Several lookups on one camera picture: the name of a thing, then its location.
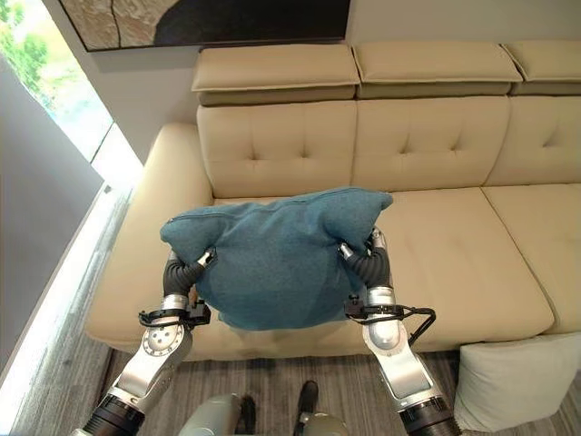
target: window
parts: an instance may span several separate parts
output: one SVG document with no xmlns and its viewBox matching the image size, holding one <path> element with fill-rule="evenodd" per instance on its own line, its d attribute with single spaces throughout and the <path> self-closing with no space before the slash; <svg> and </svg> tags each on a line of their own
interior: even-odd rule
<svg viewBox="0 0 581 436">
<path fill-rule="evenodd" d="M 30 94 L 108 184 L 135 185 L 142 164 L 42 0 L 0 0 L 0 52 Z"/>
</svg>

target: blue cushion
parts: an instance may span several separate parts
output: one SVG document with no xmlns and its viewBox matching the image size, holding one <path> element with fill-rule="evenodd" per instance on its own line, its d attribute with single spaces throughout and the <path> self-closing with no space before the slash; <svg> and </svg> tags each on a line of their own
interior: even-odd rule
<svg viewBox="0 0 581 436">
<path fill-rule="evenodd" d="M 186 263 L 216 248 L 216 262 L 196 289 L 229 325 L 311 327 L 345 319 L 343 301 L 362 283 L 345 268 L 338 245 L 363 251 L 391 202 L 388 193 L 351 187 L 268 205 L 202 207 L 171 219 L 162 239 Z"/>
</svg>

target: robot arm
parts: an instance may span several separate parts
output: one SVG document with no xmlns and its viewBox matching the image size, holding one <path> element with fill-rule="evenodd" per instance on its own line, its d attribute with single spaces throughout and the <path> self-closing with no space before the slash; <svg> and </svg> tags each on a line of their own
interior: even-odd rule
<svg viewBox="0 0 581 436">
<path fill-rule="evenodd" d="M 140 313 L 147 330 L 137 353 L 94 410 L 83 429 L 72 436 L 130 436 L 137 434 L 145 414 L 167 390 L 173 372 L 192 347 L 191 330 L 210 322 L 210 309 L 199 300 L 190 305 L 190 289 L 213 261 L 206 251 L 192 266 L 171 253 L 163 273 L 163 302 L 159 311 Z"/>
<path fill-rule="evenodd" d="M 367 287 L 365 301 L 352 297 L 345 303 L 345 313 L 363 325 L 363 340 L 379 362 L 393 407 L 406 431 L 414 436 L 459 435 L 460 429 L 438 386 L 409 348 L 435 321 L 436 314 L 431 309 L 396 304 L 383 233 L 373 229 L 369 253 L 357 254 L 343 243 L 340 254 Z M 416 313 L 429 317 L 408 338 L 401 320 Z"/>
</svg>

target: tree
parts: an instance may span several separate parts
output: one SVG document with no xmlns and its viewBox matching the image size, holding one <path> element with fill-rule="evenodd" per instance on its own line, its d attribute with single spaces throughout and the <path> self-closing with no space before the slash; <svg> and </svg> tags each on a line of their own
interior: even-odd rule
<svg viewBox="0 0 581 436">
<path fill-rule="evenodd" d="M 15 29 L 24 17 L 25 10 L 21 4 L 9 5 L 8 0 L 0 0 L 0 51 L 28 90 L 44 100 L 40 72 L 46 65 L 48 49 L 46 42 L 38 35 L 26 34 L 22 41 L 15 40 Z"/>
<path fill-rule="evenodd" d="M 8 0 L 0 0 L 0 21 L 3 23 L 8 23 L 9 16 L 10 7 L 8 6 Z"/>
</svg>

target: gray wall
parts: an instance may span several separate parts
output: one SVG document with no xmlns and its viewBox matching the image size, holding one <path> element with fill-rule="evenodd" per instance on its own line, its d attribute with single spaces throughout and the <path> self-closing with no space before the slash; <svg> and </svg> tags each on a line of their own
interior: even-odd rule
<svg viewBox="0 0 581 436">
<path fill-rule="evenodd" d="M 1 371 L 103 180 L 1 55 L 0 151 Z"/>
<path fill-rule="evenodd" d="M 142 161 L 164 123 L 195 121 L 196 47 L 87 54 L 58 0 L 44 3 Z M 581 39 L 579 17 L 579 0 L 351 0 L 348 41 Z"/>
</svg>

